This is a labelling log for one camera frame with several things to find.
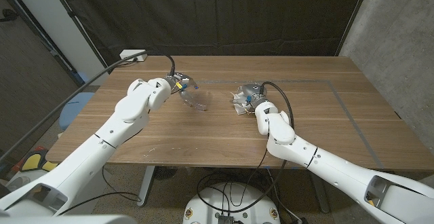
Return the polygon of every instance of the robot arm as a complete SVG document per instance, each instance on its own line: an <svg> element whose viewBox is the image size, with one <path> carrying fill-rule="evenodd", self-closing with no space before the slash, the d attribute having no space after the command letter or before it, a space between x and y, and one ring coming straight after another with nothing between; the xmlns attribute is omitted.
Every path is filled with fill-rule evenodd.
<svg viewBox="0 0 434 224"><path fill-rule="evenodd" d="M297 136L284 111L258 86L242 90L246 111L256 116L259 133L268 135L267 150L275 157L304 166L346 193L382 223L432 223L434 189L402 176L362 168Z"/></svg>
<svg viewBox="0 0 434 224"><path fill-rule="evenodd" d="M149 111L157 110L178 90L180 76L134 81L95 134L51 172L1 198L0 209L9 216L22 217L56 216L71 207L116 149L148 124Z"/></svg>

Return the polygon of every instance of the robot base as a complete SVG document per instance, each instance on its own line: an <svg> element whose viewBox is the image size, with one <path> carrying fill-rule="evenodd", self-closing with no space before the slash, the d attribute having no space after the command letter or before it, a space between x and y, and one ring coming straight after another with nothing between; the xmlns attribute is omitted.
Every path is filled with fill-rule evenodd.
<svg viewBox="0 0 434 224"><path fill-rule="evenodd" d="M201 197L217 208L222 208L224 210L228 209L228 201L229 201L229 210L239 210L242 209L255 200L257 200L262 192L257 190L252 186L247 186L243 201L240 206L234 206L240 204L241 197L243 195L244 183L217 183L212 185L221 191L224 189L224 193L229 198L223 196L223 193L212 189L210 187L205 188L200 192ZM253 207L244 210L238 213L230 213L230 217L228 218L228 213L224 212L224 217L221 216L221 211L214 210L209 207L205 203L202 202L201 199L196 195L193 197L190 202L187 204L183 216L183 224L221 224L221 223L258 223L258 224L280 224L279 214L277 212L276 205L271 201L268 196L265 196L261 201L256 203Z"/></svg>

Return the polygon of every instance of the wooden table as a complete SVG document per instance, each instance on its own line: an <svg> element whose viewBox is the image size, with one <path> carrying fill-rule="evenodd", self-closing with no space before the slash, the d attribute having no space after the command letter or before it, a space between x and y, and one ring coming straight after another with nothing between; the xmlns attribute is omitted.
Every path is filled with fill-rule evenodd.
<svg viewBox="0 0 434 224"><path fill-rule="evenodd" d="M434 157L349 58L283 56L174 56L176 70L210 93L208 111L184 105L175 94L150 114L148 126L122 145L109 163L150 166L256 167L267 140L254 115L237 115L229 102L237 88L273 81L287 94L296 133L350 162L381 170L434 170ZM166 57L148 57L115 69L50 149L61 162L111 116L137 78L164 77ZM286 110L272 87L268 98ZM279 167L267 155L263 166ZM299 168L288 163L288 168Z"/></svg>

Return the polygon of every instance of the dark backdrop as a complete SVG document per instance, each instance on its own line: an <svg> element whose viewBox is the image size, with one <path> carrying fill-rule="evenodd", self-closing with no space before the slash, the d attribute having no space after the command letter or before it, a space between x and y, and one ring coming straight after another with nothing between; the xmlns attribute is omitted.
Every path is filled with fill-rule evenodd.
<svg viewBox="0 0 434 224"><path fill-rule="evenodd" d="M333 56L357 0L66 0L108 64L170 55Z"/></svg>

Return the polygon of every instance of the wall outlet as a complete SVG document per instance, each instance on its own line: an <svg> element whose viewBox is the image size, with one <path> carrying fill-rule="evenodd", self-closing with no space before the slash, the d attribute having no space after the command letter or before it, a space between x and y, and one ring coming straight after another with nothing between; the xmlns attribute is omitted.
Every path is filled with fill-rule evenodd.
<svg viewBox="0 0 434 224"><path fill-rule="evenodd" d="M146 50L123 50L120 53L120 57L126 58L128 56L131 56L131 55L137 54L139 52L143 52L143 51L146 51ZM147 56L148 56L148 54L143 54L143 55L137 56L137 61L144 61Z"/></svg>

